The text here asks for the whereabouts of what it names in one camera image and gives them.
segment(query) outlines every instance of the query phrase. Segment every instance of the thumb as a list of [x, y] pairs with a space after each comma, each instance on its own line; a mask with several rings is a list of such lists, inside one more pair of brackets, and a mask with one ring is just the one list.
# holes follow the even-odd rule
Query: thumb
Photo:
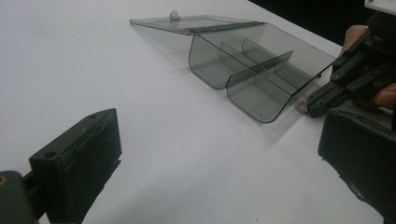
[[388, 85], [376, 94], [375, 103], [388, 109], [396, 107], [396, 83]]

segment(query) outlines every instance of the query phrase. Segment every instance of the white table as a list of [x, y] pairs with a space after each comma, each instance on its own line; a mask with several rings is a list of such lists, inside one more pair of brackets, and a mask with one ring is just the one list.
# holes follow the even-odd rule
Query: white table
[[190, 36], [129, 23], [173, 9], [340, 50], [246, 0], [0, 1], [0, 170], [27, 174], [36, 151], [115, 107], [122, 162], [84, 223], [381, 223], [318, 156], [323, 119], [290, 107], [260, 124], [192, 74]]

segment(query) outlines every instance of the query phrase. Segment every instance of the black background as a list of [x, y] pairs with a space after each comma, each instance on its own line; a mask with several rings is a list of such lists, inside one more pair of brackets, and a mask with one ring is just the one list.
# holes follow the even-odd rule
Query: black background
[[365, 24], [374, 13], [364, 7], [364, 0], [249, 1], [339, 45], [348, 27]]

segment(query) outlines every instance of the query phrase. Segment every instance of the open plastic container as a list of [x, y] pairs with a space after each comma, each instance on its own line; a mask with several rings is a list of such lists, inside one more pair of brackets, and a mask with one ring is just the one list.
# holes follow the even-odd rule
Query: open plastic container
[[274, 121], [290, 100], [330, 67], [334, 57], [270, 23], [213, 16], [131, 20], [193, 35], [192, 72], [261, 123]]

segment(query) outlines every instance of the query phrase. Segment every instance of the tabletop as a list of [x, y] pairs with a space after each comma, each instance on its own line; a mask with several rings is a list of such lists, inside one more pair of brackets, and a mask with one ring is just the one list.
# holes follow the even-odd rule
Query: tabletop
[[191, 36], [129, 23], [174, 9], [340, 50], [246, 0], [1, 1], [0, 170], [26, 175], [44, 145], [117, 108], [121, 164], [84, 223], [381, 223], [318, 155], [323, 118], [291, 106], [260, 124], [191, 72]]

